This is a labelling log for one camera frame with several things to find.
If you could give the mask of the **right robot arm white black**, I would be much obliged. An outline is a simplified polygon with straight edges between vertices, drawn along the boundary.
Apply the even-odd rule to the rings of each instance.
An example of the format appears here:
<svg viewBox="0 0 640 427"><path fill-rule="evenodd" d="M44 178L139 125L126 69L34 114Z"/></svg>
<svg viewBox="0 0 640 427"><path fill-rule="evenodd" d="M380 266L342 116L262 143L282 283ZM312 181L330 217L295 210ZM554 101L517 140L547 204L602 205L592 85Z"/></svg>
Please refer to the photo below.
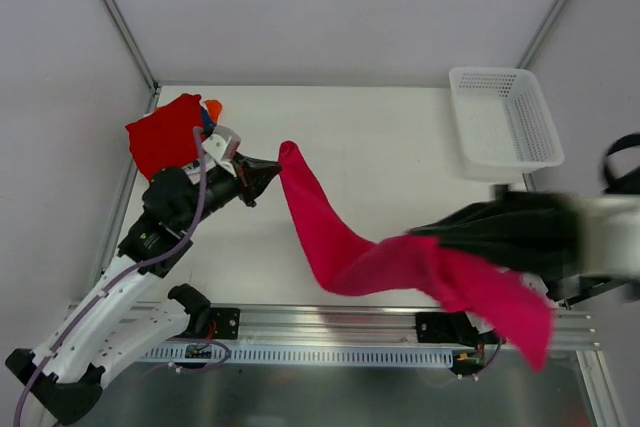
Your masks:
<svg viewBox="0 0 640 427"><path fill-rule="evenodd" d="M636 148L631 133L612 143L601 160L602 194L494 188L472 203L411 234L435 236L446 247L478 255L504 268L540 277L555 300L576 304L619 286L639 297L639 171L614 173L611 158Z"/></svg>

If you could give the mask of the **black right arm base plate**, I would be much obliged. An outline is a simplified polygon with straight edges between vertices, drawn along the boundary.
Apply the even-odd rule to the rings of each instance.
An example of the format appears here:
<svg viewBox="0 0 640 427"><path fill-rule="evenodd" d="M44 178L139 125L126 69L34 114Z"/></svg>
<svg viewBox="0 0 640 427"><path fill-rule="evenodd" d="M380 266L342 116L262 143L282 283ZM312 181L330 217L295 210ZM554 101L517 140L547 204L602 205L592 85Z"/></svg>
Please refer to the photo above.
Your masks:
<svg viewBox="0 0 640 427"><path fill-rule="evenodd" d="M497 345L500 341L494 330L481 333L465 312L417 312L414 319L419 343L478 347L481 344Z"/></svg>

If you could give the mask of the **crimson pink t-shirt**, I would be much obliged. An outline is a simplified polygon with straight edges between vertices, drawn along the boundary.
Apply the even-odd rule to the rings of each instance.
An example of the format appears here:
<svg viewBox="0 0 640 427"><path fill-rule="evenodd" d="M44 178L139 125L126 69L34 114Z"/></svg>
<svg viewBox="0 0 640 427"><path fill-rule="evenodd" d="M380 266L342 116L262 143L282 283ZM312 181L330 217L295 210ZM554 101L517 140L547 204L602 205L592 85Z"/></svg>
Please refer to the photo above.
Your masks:
<svg viewBox="0 0 640 427"><path fill-rule="evenodd" d="M299 243L318 284L342 296L416 289L448 312L472 312L511 341L531 367L545 366L554 315L549 301L520 274L477 255L442 246L439 238L402 234L372 242L334 211L298 145L285 141L281 184Z"/></svg>

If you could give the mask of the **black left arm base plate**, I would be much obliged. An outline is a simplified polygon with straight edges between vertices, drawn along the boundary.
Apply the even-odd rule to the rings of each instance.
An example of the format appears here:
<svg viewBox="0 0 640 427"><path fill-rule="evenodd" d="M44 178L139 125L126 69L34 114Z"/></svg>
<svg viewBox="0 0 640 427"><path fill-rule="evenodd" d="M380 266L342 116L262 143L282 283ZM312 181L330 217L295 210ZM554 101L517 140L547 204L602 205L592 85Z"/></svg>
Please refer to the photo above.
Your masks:
<svg viewBox="0 0 640 427"><path fill-rule="evenodd" d="M232 307L211 307L205 323L207 339L237 340L241 310Z"/></svg>

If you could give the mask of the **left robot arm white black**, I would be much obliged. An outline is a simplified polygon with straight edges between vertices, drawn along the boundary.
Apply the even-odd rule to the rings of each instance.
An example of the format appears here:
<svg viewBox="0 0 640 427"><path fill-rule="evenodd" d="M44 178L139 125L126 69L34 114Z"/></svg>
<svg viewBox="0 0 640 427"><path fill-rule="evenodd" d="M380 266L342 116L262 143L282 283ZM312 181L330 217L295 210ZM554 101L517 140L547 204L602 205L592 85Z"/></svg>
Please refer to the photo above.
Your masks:
<svg viewBox="0 0 640 427"><path fill-rule="evenodd" d="M69 426L148 350L173 337L205 337L215 318L211 303L187 283L171 288L152 313L128 327L117 325L186 254L202 220L234 199L255 206L281 170L277 161L236 153L226 163L202 168L197 182L178 167L157 172L142 195L141 216L93 289L45 342L7 357L6 367L24 386L14 425L33 397L57 425Z"/></svg>

